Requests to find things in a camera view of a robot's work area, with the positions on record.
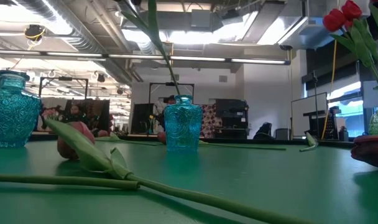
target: ceiling light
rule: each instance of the ceiling light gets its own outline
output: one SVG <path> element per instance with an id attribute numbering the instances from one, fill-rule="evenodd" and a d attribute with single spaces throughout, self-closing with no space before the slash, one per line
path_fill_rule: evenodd
<path id="1" fill-rule="evenodd" d="M 0 54 L 9 55 L 40 55 L 40 52 L 33 52 L 28 50 L 0 50 Z"/>
<path id="2" fill-rule="evenodd" d="M 131 59 L 152 59 L 152 60 L 163 60 L 161 55 L 109 55 L 111 58 L 131 58 Z"/>
<path id="3" fill-rule="evenodd" d="M 64 57 L 102 57 L 102 54 L 68 53 L 68 52 L 47 52 L 47 55 L 62 56 L 62 57 L 63 56 Z"/>
<path id="4" fill-rule="evenodd" d="M 298 22 L 297 25 L 295 25 L 295 27 L 293 27 L 293 29 L 291 29 L 288 33 L 286 33 L 277 43 L 278 44 L 282 44 L 283 42 L 285 42 L 291 35 L 293 35 L 293 33 L 295 31 L 297 31 L 306 21 L 308 20 L 308 17 L 305 16 L 304 18 L 302 18 L 300 20 L 300 22 Z"/>
<path id="5" fill-rule="evenodd" d="M 171 60 L 197 60 L 204 62 L 224 62 L 225 58 L 211 58 L 211 57 L 185 57 L 185 56 L 170 56 Z"/>
<path id="6" fill-rule="evenodd" d="M 240 59 L 232 58 L 232 62 L 237 63 L 258 63 L 258 64 L 269 64 L 269 65 L 285 65 L 287 62 L 283 60 L 261 60 L 261 59 Z"/>

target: ceiling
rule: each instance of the ceiling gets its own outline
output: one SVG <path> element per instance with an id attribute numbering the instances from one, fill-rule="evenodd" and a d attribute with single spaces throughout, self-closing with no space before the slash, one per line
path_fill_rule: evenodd
<path id="1" fill-rule="evenodd" d="M 0 2 L 24 2 L 18 0 L 8 0 Z M 126 54 L 134 53 L 141 54 L 141 49 L 137 42 L 129 41 L 123 34 L 121 29 L 127 21 L 124 21 L 118 3 L 113 0 L 55 0 L 55 5 L 63 6 L 65 10 L 57 13 L 66 14 L 67 17 L 61 16 L 62 19 L 69 18 L 68 22 L 74 24 L 73 27 L 77 29 L 79 34 L 87 35 L 91 43 L 98 46 L 101 52 Z M 238 9 L 240 16 L 247 15 L 249 18 L 252 12 L 260 10 L 260 5 L 263 1 L 255 0 L 184 0 L 183 6 L 181 1 L 173 0 L 158 0 L 159 13 L 175 12 L 175 13 L 192 13 L 194 9 L 212 12 L 219 20 L 223 18 L 228 9 Z M 146 13 L 147 1 L 142 1 L 140 12 Z M 280 19 L 280 33 L 286 30 L 300 18 L 301 15 L 301 1 L 290 0 L 287 2 L 282 10 L 276 14 L 278 20 Z M 46 27 L 46 32 L 40 42 L 33 42 L 28 40 L 23 32 L 30 24 L 38 24 Z M 52 29 L 53 24 L 42 17 L 40 14 L 34 14 L 24 7 L 0 4 L 0 49 L 11 50 L 38 50 L 48 52 L 77 52 L 71 40 L 74 40 L 71 35 L 60 35 Z M 255 27 L 255 30 L 262 30 L 262 27 Z M 230 26 L 225 30 L 225 35 L 238 35 L 240 30 L 235 26 Z M 269 31 L 271 35 L 275 34 L 274 30 Z M 278 45 L 257 45 L 254 42 L 247 42 L 244 40 L 229 40 L 202 43 L 202 44 L 174 44 L 174 55 L 196 56 L 196 57 L 246 57 L 246 58 L 269 58 L 269 59 L 287 59 L 287 53 L 280 49 Z M 220 68 L 234 69 L 237 64 L 218 63 L 218 62 L 190 62 L 190 61 L 176 61 L 173 64 L 178 68 Z M 29 91 L 38 93 L 39 77 L 49 77 L 50 74 L 56 77 L 67 76 L 73 78 L 87 78 L 89 80 L 90 88 L 89 95 L 92 96 L 114 96 L 118 87 L 128 87 L 124 84 L 131 85 L 132 82 L 146 82 L 148 74 L 141 77 L 141 67 L 158 68 L 165 67 L 165 64 L 151 60 L 133 60 L 127 62 L 123 59 L 107 59 L 105 62 L 92 61 L 88 58 L 0 58 L 0 68 L 14 68 L 15 70 L 28 71 L 31 74 L 31 80 L 27 83 Z M 98 74 L 105 74 L 105 82 L 97 81 Z M 60 82 L 56 80 L 54 83 L 60 87 L 63 86 L 81 86 L 83 83 L 73 81 L 71 83 Z M 44 89 L 45 95 L 61 95 L 55 91 L 56 87 L 49 84 L 50 87 Z M 84 93 L 83 89 L 75 89 L 74 95 L 81 96 Z M 124 89 L 124 102 L 130 100 L 131 91 L 129 88 Z"/>

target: tulip stem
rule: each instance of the tulip stem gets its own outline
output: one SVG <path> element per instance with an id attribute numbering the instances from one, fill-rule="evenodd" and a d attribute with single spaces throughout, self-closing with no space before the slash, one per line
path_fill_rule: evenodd
<path id="1" fill-rule="evenodd" d="M 202 203 L 215 208 L 219 208 L 228 212 L 233 212 L 238 215 L 253 218 L 266 223 L 276 223 L 276 224 L 306 224 L 311 223 L 306 220 L 301 220 L 298 218 L 288 217 L 285 215 L 280 215 L 278 213 L 269 212 L 261 210 L 258 208 L 253 208 L 247 205 L 242 205 L 240 203 L 232 202 L 223 198 L 215 197 L 212 195 L 203 194 L 200 192 L 194 192 L 191 190 L 179 189 L 175 187 L 170 187 L 164 184 L 160 184 L 154 181 L 146 180 L 137 177 L 133 174 L 129 174 L 126 177 L 128 180 L 138 181 L 139 184 L 148 187 L 150 189 L 162 192 L 167 195 L 171 195 L 178 198 L 183 198 L 190 200 L 192 202 Z"/>
<path id="2" fill-rule="evenodd" d="M 51 176 L 20 176 L 1 175 L 0 182 L 13 182 L 24 184 L 51 184 L 51 185 L 81 185 L 93 187 L 109 187 L 122 190 L 137 190 L 136 181 L 100 179 L 92 177 L 51 177 Z"/>
<path id="3" fill-rule="evenodd" d="M 348 38 L 348 40 L 352 40 L 352 38 L 351 38 L 351 36 L 349 36 L 349 34 L 348 34 L 348 32 L 346 32 L 345 30 L 344 30 L 344 28 L 339 28 L 343 33 L 344 33 L 344 36 L 346 37 L 346 38 Z"/>

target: green tabletop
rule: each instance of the green tabletop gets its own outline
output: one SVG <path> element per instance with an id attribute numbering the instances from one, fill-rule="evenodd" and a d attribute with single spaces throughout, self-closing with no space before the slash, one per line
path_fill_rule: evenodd
<path id="1" fill-rule="evenodd" d="M 61 158 L 56 141 L 0 149 L 0 174 L 103 177 Z M 378 223 L 378 169 L 350 151 L 301 152 L 201 147 L 169 154 L 165 146 L 97 142 L 117 147 L 139 177 L 216 195 L 315 223 Z M 137 192 L 94 187 L 0 183 L 0 223 L 259 223 L 141 187 Z"/>

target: person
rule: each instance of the person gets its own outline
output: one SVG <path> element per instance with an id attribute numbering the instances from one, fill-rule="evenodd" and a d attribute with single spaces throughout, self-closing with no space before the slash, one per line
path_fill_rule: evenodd
<path id="1" fill-rule="evenodd" d="M 70 108 L 70 113 L 62 119 L 62 122 L 64 123 L 75 121 L 81 121 L 82 123 L 88 125 L 88 118 L 85 113 L 82 112 L 82 109 L 79 105 L 72 105 Z"/>

